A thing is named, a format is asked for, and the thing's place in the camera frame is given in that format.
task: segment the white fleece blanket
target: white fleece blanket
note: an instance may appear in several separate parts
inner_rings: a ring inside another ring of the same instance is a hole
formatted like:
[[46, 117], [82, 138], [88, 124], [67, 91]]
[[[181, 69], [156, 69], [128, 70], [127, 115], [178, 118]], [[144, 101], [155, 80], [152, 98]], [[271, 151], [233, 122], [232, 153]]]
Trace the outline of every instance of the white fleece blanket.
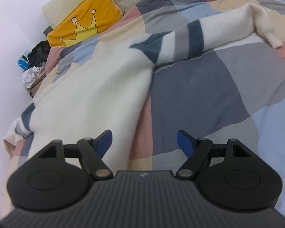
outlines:
[[267, 11], [252, 3], [173, 32], [142, 34], [113, 46], [99, 42], [90, 60], [48, 86], [16, 119], [5, 137], [6, 148], [15, 130], [31, 138], [32, 157], [54, 139], [76, 143], [110, 129], [113, 144], [103, 160], [114, 172], [125, 170], [154, 67], [199, 56], [254, 31], [273, 48], [282, 45]]

